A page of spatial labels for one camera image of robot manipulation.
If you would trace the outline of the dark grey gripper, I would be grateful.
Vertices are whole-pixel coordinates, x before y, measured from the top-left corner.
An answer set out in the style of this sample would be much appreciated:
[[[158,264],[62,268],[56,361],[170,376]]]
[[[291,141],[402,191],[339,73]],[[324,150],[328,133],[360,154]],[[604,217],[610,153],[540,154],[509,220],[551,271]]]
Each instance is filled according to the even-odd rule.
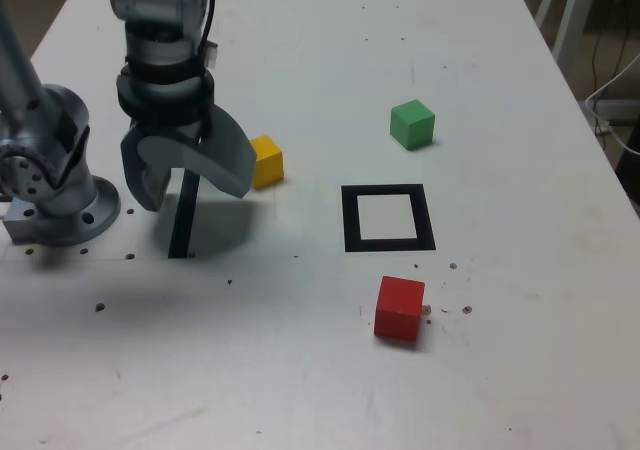
[[[200,121],[168,125],[131,120],[120,146],[124,175],[131,194],[145,210],[161,209],[173,168],[204,177],[238,199],[247,194],[257,157],[246,134],[217,105],[211,107],[207,129],[208,135],[201,138]]]

